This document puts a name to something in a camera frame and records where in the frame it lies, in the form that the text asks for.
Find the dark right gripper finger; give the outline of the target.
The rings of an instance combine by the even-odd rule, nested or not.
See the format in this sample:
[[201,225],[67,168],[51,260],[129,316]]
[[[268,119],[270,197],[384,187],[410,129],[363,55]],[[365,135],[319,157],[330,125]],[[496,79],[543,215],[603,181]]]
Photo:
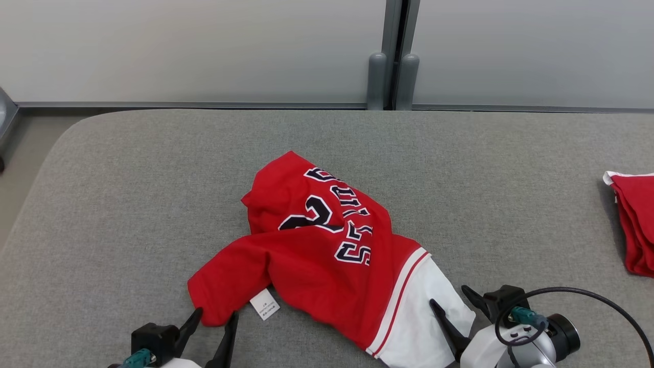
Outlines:
[[429,305],[441,330],[443,331],[453,356],[455,359],[460,359],[470,342],[472,342],[471,338],[465,337],[460,333],[460,331],[458,331],[458,329],[456,329],[456,327],[448,320],[445,310],[435,299],[430,299]]
[[470,303],[482,312],[482,314],[490,321],[495,323],[495,312],[493,312],[493,301],[485,295],[480,295],[470,286],[461,286],[461,291]]

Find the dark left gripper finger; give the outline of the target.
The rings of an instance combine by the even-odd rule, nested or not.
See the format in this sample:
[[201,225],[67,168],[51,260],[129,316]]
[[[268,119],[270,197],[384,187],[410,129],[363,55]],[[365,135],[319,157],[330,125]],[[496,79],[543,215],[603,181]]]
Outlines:
[[230,368],[238,330],[239,313],[233,312],[224,326],[223,338],[213,358],[206,362],[204,368]]
[[174,356],[182,356],[189,338],[196,332],[203,316],[203,308],[199,307],[194,310],[184,324],[178,329],[178,337],[174,344]]

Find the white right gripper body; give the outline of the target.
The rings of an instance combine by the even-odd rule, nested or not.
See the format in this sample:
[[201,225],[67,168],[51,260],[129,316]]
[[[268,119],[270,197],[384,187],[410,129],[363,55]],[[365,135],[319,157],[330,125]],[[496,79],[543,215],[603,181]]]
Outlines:
[[514,328],[500,328],[500,337],[507,342],[521,346],[507,346],[498,340],[495,327],[477,331],[474,338],[460,357],[460,368],[535,368],[543,365],[543,351],[538,348],[543,334],[537,335],[537,329],[529,325]]

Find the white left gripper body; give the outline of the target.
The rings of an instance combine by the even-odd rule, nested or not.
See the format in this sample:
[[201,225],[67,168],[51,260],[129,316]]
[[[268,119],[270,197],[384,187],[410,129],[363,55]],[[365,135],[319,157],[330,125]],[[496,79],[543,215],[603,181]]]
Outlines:
[[172,358],[166,364],[163,364],[161,366],[152,366],[150,368],[203,368],[203,367],[189,359]]

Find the red white basketball jersey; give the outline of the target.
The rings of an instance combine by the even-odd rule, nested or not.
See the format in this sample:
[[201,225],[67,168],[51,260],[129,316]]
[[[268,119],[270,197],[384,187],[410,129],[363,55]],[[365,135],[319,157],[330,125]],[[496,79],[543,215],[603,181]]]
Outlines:
[[428,250],[392,232],[384,207],[290,151],[255,175],[242,199],[250,235],[188,281],[202,323],[222,326],[273,286],[290,307],[335,328],[388,368],[455,361],[430,307],[468,336],[476,314]]

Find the red basketball shorts white hem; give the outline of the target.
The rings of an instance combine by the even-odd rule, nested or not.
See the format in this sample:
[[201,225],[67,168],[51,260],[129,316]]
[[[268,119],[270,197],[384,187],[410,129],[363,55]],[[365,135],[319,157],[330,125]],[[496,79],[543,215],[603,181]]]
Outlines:
[[626,270],[654,278],[654,173],[630,175],[606,171],[603,182],[615,193],[625,237]]

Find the grey partition base rail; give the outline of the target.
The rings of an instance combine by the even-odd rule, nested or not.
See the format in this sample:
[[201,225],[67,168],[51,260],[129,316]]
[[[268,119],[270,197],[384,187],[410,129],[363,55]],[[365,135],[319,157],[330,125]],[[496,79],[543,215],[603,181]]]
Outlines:
[[16,102],[23,109],[263,109],[366,110],[366,103],[256,103],[256,102]]
[[412,109],[413,111],[654,114],[654,108],[526,106],[526,105],[414,104],[412,106]]

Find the grey rounded post bumper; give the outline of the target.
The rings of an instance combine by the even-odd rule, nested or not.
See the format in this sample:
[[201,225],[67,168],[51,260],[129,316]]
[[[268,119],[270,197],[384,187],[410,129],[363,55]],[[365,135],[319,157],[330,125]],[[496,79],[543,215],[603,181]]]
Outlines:
[[367,65],[366,109],[369,111],[383,111],[385,107],[385,73],[386,55],[373,53]]
[[400,61],[395,87],[395,110],[397,111],[412,110],[419,62],[416,54],[407,54]]

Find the grey partition frame post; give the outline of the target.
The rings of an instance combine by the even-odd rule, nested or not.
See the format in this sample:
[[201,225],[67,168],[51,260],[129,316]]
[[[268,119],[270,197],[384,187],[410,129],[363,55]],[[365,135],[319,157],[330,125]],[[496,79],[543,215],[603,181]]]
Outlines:
[[395,87],[402,57],[412,52],[421,0],[386,0],[382,49],[386,55],[384,109],[395,111]]

